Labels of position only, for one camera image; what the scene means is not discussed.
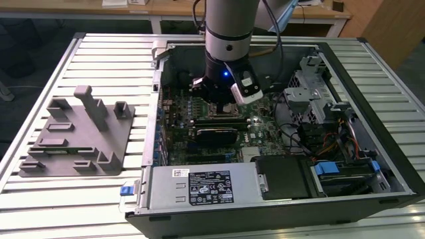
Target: small white label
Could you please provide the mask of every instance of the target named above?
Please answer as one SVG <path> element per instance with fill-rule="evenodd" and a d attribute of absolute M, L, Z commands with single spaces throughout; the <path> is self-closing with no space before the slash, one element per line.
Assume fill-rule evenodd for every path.
<path fill-rule="evenodd" d="M 243 79 L 242 80 L 242 84 L 247 87 L 247 86 L 251 86 L 252 85 L 252 79 L 251 78 L 247 78 L 247 79 Z"/>
<path fill-rule="evenodd" d="M 130 11 L 131 13 L 142 13 L 142 14 L 148 14 L 148 11 Z"/>
<path fill-rule="evenodd" d="M 234 197 L 234 194 L 222 194 L 223 197 L 222 198 L 232 198 Z"/>
<path fill-rule="evenodd" d="M 174 177 L 188 177 L 190 176 L 190 169 L 174 169 Z"/>

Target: warning label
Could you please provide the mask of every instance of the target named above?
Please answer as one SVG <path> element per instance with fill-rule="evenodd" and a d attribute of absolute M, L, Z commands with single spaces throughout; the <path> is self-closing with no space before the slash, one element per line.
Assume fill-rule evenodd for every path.
<path fill-rule="evenodd" d="M 190 173 L 192 206 L 234 203 L 231 171 Z"/>

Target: metal table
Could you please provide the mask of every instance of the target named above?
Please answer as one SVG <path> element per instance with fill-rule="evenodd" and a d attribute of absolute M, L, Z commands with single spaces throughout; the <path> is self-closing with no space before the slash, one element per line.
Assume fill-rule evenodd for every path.
<path fill-rule="evenodd" d="M 0 163 L 0 234 L 8 238 L 144 238 L 124 219 L 120 186 L 140 177 L 148 123 L 155 41 L 203 41 L 198 35 L 87 34 L 75 38 Z M 275 42 L 274 37 L 254 37 Z M 425 178 L 425 108 L 368 43 L 348 38 L 284 38 L 284 42 L 328 42 L 396 142 Z M 111 177 L 22 178 L 19 164 L 43 128 L 52 98 L 68 98 L 76 85 L 91 85 L 106 104 L 136 105 L 124 159 L 126 171 Z M 345 98 L 336 86 L 341 99 Z M 126 205 L 136 203 L 128 197 Z M 343 225 L 260 231 L 203 238 L 424 238 L 424 201 Z"/>

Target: metal case frame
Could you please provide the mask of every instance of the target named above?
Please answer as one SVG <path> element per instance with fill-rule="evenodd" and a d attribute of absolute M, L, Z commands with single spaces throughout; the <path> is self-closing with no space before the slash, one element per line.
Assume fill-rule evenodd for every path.
<path fill-rule="evenodd" d="M 286 45 L 309 45 L 320 51 L 332 75 L 344 90 L 365 129 L 377 143 L 384 157 L 395 164 L 399 180 L 405 191 L 373 195 L 345 196 L 325 199 L 266 202 L 262 206 L 211 207 L 170 210 L 150 210 L 150 185 L 154 173 L 152 160 L 146 161 L 140 181 L 139 208 L 126 215 L 127 221 L 147 235 L 156 238 L 178 238 L 218 233 L 235 233 L 292 228 L 321 224 L 356 222 L 389 208 L 404 207 L 425 198 L 425 183 L 359 90 L 343 64 L 325 42 L 286 42 Z"/>

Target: blue tab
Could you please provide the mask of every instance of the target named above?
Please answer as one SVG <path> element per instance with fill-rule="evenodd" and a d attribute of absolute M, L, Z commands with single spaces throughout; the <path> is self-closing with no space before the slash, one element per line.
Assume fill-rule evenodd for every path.
<path fill-rule="evenodd" d="M 120 195 L 122 196 L 132 196 L 135 193 L 135 186 L 123 186 Z"/>
<path fill-rule="evenodd" d="M 340 173 L 337 164 L 335 162 L 320 162 L 315 166 L 315 170 L 317 175 L 328 174 L 328 173 Z"/>
<path fill-rule="evenodd" d="M 319 164 L 315 166 L 315 170 L 316 170 L 316 174 L 317 175 L 323 175 L 324 174 L 324 170 L 321 170 L 321 167 L 320 167 Z"/>
<path fill-rule="evenodd" d="M 373 167 L 375 172 L 379 172 L 380 169 L 381 169 L 381 167 L 380 167 L 380 165 L 379 165 L 379 162 L 375 161 L 375 160 L 372 160 L 372 167 Z"/>
<path fill-rule="evenodd" d="M 340 173 L 337 164 L 335 162 L 321 162 L 319 163 L 324 173 Z"/>

